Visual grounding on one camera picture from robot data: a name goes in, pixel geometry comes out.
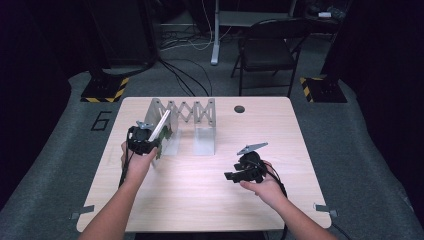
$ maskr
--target hand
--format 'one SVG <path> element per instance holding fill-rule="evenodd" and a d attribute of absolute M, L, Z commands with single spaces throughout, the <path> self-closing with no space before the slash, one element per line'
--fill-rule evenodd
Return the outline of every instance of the hand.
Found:
<path fill-rule="evenodd" d="M 267 161 L 264 162 L 266 163 L 268 171 L 272 173 L 274 170 L 270 167 L 271 163 Z M 265 175 L 265 179 L 261 183 L 241 181 L 240 185 L 245 189 L 255 192 L 256 196 L 259 196 L 262 201 L 273 209 L 280 205 L 281 201 L 287 200 L 281 191 L 280 185 L 268 173 Z"/>
<path fill-rule="evenodd" d="M 126 158 L 126 149 L 127 149 L 127 142 L 123 142 L 121 144 L 122 148 L 122 166 L 124 166 L 125 158 Z M 140 187 L 141 183 L 143 182 L 144 178 L 147 175 L 147 172 L 149 171 L 150 163 L 152 162 L 153 158 L 155 158 L 156 154 L 158 152 L 158 149 L 154 147 L 152 151 L 150 151 L 147 155 L 138 155 L 134 153 L 131 150 L 128 150 L 128 157 L 131 158 L 130 164 L 128 166 L 128 172 L 127 176 L 125 177 L 124 183 L 132 183 L 138 185 Z"/>

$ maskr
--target light wood table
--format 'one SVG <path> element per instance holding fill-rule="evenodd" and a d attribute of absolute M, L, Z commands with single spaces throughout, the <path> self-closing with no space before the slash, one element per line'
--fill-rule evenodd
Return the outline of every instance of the light wood table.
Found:
<path fill-rule="evenodd" d="M 122 102 L 85 206 L 94 212 L 82 214 L 77 224 L 84 230 L 118 188 L 121 175 L 121 143 L 129 127 L 143 121 L 152 98 L 130 97 Z M 186 101 L 191 105 L 206 97 L 159 97 L 166 106 Z M 151 167 L 135 200 L 128 232 L 202 232 L 279 230 L 284 222 L 253 192 L 226 180 L 234 172 L 236 153 L 246 145 L 268 142 L 257 150 L 271 162 L 284 183 L 289 199 L 324 228 L 331 225 L 305 142 L 290 100 L 285 97 L 216 97 L 215 155 L 193 154 L 194 124 L 179 122 L 182 130 L 178 154 L 163 156 Z M 244 113 L 234 107 L 242 105 Z"/>

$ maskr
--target person's right arm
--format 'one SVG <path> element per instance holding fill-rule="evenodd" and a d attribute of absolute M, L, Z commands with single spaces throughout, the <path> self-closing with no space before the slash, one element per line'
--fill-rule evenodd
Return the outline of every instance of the person's right arm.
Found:
<path fill-rule="evenodd" d="M 268 165 L 267 168 L 269 172 L 273 172 Z M 240 185 L 255 192 L 262 201 L 274 209 L 296 239 L 337 239 L 290 202 L 284 196 L 277 181 L 269 174 L 266 174 L 261 183 L 241 181 Z"/>

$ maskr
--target black chair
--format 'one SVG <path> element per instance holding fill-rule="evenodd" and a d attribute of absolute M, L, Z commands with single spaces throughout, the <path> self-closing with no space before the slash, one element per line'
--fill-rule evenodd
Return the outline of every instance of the black chair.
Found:
<path fill-rule="evenodd" d="M 239 96 L 242 89 L 263 87 L 289 87 L 287 97 L 290 97 L 297 63 L 302 43 L 309 36 L 309 21 L 303 18 L 272 19 L 252 25 L 245 37 L 238 41 L 239 56 L 234 65 L 231 77 L 236 69 L 240 69 Z M 292 70 L 289 84 L 255 85 L 243 87 L 243 71 L 262 72 Z"/>

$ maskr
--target black round grommet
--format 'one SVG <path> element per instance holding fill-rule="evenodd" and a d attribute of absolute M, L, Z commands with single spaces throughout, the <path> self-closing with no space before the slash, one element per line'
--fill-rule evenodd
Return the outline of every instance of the black round grommet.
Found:
<path fill-rule="evenodd" d="M 245 108 L 243 106 L 237 105 L 234 107 L 234 111 L 236 111 L 236 113 L 244 113 Z"/>

